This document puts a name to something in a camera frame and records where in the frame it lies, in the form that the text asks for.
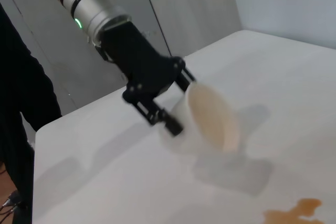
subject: table surface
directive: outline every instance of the table surface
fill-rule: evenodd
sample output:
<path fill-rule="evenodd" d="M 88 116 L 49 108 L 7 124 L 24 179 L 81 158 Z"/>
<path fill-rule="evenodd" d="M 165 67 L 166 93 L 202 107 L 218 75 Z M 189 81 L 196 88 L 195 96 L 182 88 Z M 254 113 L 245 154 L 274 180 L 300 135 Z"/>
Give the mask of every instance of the table surface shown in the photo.
<path fill-rule="evenodd" d="M 277 223 L 304 198 L 336 223 L 336 50 L 240 31 L 186 62 L 237 112 L 239 153 L 172 152 L 116 91 L 37 133 L 34 224 Z"/>

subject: white cup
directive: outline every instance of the white cup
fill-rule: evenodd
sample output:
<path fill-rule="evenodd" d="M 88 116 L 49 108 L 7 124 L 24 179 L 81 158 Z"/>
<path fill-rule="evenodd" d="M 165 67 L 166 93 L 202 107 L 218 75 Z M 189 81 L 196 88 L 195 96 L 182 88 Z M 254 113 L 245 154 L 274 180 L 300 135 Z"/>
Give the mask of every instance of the white cup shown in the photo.
<path fill-rule="evenodd" d="M 238 150 L 239 129 L 235 113 L 214 89 L 192 83 L 171 114 L 184 128 L 177 137 L 161 131 L 164 145 L 174 152 L 200 154 Z"/>

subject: robotic arm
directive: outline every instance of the robotic arm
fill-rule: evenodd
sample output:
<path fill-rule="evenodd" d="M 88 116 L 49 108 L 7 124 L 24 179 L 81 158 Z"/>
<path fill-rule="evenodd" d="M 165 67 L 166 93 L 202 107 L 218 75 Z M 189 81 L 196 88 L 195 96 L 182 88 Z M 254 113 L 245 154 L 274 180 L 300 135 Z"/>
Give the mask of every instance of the robotic arm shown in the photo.
<path fill-rule="evenodd" d="M 133 25 L 130 15 L 111 0 L 59 0 L 106 61 L 128 79 L 124 100 L 151 124 L 165 123 L 177 136 L 182 125 L 154 99 L 174 82 L 185 92 L 195 78 L 180 57 L 161 56 Z"/>

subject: black clothing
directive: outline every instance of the black clothing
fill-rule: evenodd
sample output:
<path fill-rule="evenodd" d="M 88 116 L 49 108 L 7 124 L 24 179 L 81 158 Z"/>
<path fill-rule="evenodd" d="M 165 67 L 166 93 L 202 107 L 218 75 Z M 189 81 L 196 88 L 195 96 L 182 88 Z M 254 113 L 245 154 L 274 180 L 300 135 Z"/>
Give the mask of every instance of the black clothing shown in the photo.
<path fill-rule="evenodd" d="M 0 5 L 0 157 L 26 202 L 31 223 L 34 151 L 20 112 L 35 131 L 61 117 L 53 85 Z"/>

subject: spilled liquid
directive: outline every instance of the spilled liquid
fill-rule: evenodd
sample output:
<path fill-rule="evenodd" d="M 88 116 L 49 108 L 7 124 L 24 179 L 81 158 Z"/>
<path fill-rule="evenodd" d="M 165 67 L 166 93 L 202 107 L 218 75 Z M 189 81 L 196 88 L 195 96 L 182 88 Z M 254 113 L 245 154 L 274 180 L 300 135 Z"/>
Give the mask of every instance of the spilled liquid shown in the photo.
<path fill-rule="evenodd" d="M 307 220 L 302 217 L 311 218 L 315 214 L 315 210 L 322 205 L 318 199 L 302 199 L 296 207 L 288 212 L 269 210 L 264 213 L 264 224 L 324 224 L 324 222 L 313 219 Z"/>

